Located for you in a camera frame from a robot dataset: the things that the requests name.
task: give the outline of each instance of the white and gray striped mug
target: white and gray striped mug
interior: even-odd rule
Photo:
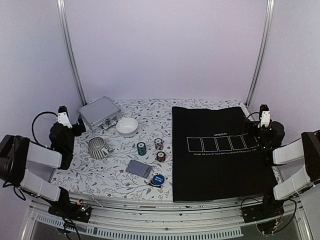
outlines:
[[[94,159],[104,159],[111,156],[107,142],[101,137],[95,137],[89,141],[88,151]]]

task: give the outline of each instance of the black mat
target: black mat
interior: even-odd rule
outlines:
[[[240,107],[173,107],[172,117],[174,202],[263,194],[277,184],[255,137],[242,134]]]

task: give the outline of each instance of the table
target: table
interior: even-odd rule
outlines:
[[[85,133],[75,138],[74,157],[70,168],[56,169],[51,179],[52,184],[73,193],[92,196],[172,202],[172,107],[211,110],[241,107],[243,112],[249,115],[244,103],[237,100],[136,99],[116,100],[114,103],[121,108],[123,117],[137,119],[137,134],[124,138],[118,135],[115,127],[95,133],[87,128]],[[110,158],[96,160],[90,157],[88,142],[94,137],[106,139],[110,147]],[[156,160],[156,138],[164,141],[164,162]],[[144,156],[138,155],[139,142],[146,144],[147,153]],[[163,188],[149,186],[149,180],[127,173],[130,160],[149,164],[154,173],[162,174],[165,177]],[[273,172],[280,183],[281,178],[276,167],[273,167]]]

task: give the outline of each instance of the metal rod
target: metal rod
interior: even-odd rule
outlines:
[[[76,90],[78,92],[79,98],[81,100],[82,106],[87,104],[85,92],[80,80],[77,64],[76,64],[76,59],[74,55],[74,51],[72,48],[71,44],[71,38],[70,38],[70,32],[69,32],[69,27],[68,27],[68,21],[67,21],[67,14],[66,14],[66,7],[65,7],[65,0],[56,0],[57,6],[58,6],[58,13],[59,13],[59,18],[60,18],[60,24],[61,24],[61,29],[62,29],[62,34],[64,38],[64,43],[66,47],[66,51],[68,54],[68,59],[73,75],[73,80],[74,84],[76,87]]]
[[[256,88],[257,88],[257,83],[258,83],[262,63],[263,63],[266,48],[267,48],[268,37],[269,37],[269,32],[270,32],[271,22],[272,22],[272,16],[273,16],[273,12],[274,12],[274,5],[275,5],[275,0],[268,0],[267,5],[266,5],[264,27],[263,27],[259,55],[258,55],[258,59],[256,61],[250,90],[249,90],[248,96],[245,101],[245,105],[247,107],[250,107],[252,100],[253,100],[253,97],[254,97],[254,94],[255,94],[255,91],[256,91]]]

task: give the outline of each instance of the white robot arm segment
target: white robot arm segment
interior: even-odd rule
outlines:
[[[26,160],[57,169],[61,166],[62,155],[57,151],[30,142]]]
[[[286,146],[279,147],[272,152],[273,162],[277,165],[287,164],[304,157],[302,139],[292,142]]]
[[[278,201],[286,200],[292,195],[296,193],[299,194],[299,191],[312,185],[313,183],[306,171],[306,165],[303,165],[303,167],[290,178],[273,188],[274,198]]]
[[[267,129],[269,128],[270,123],[271,123],[270,111],[262,111],[258,128],[265,127]]]
[[[28,169],[24,172],[24,177],[20,187],[53,202],[57,202],[60,197],[61,189],[33,174]]]

